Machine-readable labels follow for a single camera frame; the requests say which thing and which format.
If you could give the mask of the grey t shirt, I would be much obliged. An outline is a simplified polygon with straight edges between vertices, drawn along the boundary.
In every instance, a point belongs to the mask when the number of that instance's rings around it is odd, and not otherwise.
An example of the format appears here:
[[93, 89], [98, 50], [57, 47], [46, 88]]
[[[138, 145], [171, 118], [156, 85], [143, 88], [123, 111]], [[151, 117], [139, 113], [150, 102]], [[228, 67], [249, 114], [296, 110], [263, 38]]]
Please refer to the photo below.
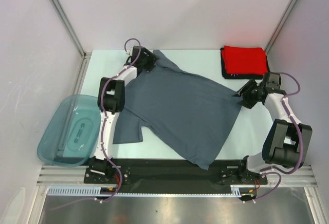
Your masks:
[[220, 153], [241, 106], [234, 91], [186, 72], [161, 51], [154, 68], [125, 87], [114, 144], [138, 143], [149, 128], [181, 157], [207, 170]]

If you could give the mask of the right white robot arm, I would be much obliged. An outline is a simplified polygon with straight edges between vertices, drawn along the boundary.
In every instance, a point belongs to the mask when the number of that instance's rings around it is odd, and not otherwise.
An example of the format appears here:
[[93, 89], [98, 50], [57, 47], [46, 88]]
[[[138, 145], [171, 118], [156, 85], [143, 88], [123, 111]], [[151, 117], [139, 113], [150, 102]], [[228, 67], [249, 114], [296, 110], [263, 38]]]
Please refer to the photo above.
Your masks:
[[234, 94], [241, 98], [239, 105], [248, 109], [262, 103], [273, 120], [262, 151], [247, 156], [246, 165], [237, 170], [237, 178], [242, 183], [250, 183], [256, 173], [269, 170], [292, 174], [306, 158], [313, 130], [302, 123], [290, 107], [288, 98], [291, 95], [281, 89], [282, 75], [281, 72], [267, 72], [260, 83], [251, 79]]

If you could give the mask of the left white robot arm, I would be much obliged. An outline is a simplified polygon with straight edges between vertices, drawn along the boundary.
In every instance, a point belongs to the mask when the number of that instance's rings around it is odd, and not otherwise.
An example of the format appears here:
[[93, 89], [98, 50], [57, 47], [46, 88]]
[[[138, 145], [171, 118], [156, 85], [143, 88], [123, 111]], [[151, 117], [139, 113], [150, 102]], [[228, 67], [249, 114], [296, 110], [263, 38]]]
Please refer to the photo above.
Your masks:
[[128, 58], [116, 75], [100, 80], [97, 104], [100, 108], [101, 123], [94, 154], [90, 157], [85, 171], [84, 183], [109, 183], [120, 176], [112, 162], [112, 147], [116, 123], [125, 106], [125, 87], [143, 71], [155, 67], [158, 56], [142, 46], [126, 51]]

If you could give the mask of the teal transparent plastic bin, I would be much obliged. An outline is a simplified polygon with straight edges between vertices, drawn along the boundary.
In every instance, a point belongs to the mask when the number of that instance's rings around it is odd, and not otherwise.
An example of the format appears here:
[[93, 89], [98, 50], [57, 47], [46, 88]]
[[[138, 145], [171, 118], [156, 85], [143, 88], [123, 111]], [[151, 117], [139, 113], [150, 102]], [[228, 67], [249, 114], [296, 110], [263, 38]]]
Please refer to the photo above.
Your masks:
[[71, 95], [58, 106], [37, 148], [45, 164], [76, 167], [93, 153], [100, 130], [98, 99]]

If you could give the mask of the left aluminium frame post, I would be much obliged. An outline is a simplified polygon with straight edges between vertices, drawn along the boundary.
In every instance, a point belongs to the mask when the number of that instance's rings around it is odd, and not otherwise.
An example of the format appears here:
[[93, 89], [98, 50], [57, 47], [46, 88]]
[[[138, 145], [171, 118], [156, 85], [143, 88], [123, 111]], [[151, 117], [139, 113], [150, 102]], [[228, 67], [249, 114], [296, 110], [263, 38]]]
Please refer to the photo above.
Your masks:
[[76, 48], [78, 54], [82, 58], [85, 58], [86, 52], [83, 49], [82, 44], [81, 44], [80, 40], [78, 39], [78, 36], [71, 24], [66, 12], [64, 11], [60, 0], [49, 0], [49, 1], [52, 4], [57, 16], [59, 17], [64, 29], [66, 30], [69, 38], [71, 39], [74, 47]]

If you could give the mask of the aluminium frame post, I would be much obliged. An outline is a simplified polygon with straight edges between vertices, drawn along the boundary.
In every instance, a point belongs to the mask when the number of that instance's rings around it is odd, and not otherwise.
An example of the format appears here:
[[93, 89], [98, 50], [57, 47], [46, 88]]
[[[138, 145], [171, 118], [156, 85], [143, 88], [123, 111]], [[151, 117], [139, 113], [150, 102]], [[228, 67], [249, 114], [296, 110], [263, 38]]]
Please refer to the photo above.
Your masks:
[[57, 16], [59, 17], [64, 29], [66, 30], [69, 38], [71, 39], [74, 47], [76, 48], [78, 54], [82, 58], [85, 58], [86, 52], [83, 49], [82, 44], [81, 44], [80, 40], [78, 39], [78, 36], [71, 24], [66, 12], [64, 11], [60, 0], [49, 0], [49, 1], [52, 4]]
[[267, 54], [269, 54], [271, 48], [273, 47], [273, 45], [275, 44], [277, 38], [279, 37], [283, 27], [285, 26], [286, 22], [288, 21], [290, 15], [292, 14], [295, 6], [297, 5], [299, 0], [290, 0], [287, 4], [287, 7], [285, 8], [274, 32], [272, 33], [268, 43], [266, 44], [265, 47], [265, 52]]

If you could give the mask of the aluminium front rail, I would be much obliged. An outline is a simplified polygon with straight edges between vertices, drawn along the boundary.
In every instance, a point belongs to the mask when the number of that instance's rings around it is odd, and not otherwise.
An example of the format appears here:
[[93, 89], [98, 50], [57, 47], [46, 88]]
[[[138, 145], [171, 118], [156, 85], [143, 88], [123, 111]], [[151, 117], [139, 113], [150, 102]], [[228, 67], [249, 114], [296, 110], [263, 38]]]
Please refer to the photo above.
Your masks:
[[[83, 186], [86, 166], [42, 166], [37, 186]], [[317, 182], [310, 166], [305, 166], [291, 175], [282, 175], [280, 187], [316, 187]]]

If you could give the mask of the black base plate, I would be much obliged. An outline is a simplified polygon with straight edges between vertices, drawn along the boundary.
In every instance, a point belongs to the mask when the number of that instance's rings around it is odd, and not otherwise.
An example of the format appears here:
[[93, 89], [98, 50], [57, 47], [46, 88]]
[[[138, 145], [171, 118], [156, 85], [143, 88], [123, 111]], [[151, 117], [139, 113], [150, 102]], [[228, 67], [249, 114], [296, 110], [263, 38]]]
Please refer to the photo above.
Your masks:
[[226, 185], [242, 187], [265, 186], [267, 178], [246, 169], [246, 160], [215, 160], [207, 170], [187, 160], [174, 159], [113, 159], [120, 176], [109, 183], [128, 189], [177, 189], [188, 191], [192, 188], [215, 190]]

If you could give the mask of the right aluminium frame post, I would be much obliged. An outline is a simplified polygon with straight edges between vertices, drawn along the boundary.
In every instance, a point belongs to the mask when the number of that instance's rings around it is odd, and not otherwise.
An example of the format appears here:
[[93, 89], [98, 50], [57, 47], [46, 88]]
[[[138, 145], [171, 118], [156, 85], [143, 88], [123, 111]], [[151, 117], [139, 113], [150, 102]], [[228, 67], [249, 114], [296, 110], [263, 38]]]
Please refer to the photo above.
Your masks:
[[295, 6], [297, 5], [299, 0], [290, 0], [287, 4], [287, 7], [285, 8], [274, 32], [272, 33], [268, 43], [266, 44], [265, 47], [265, 52], [267, 54], [269, 54], [271, 48], [273, 47], [273, 45], [275, 44], [277, 38], [279, 37], [283, 27], [285, 26], [286, 22], [288, 21], [290, 15], [292, 14]]

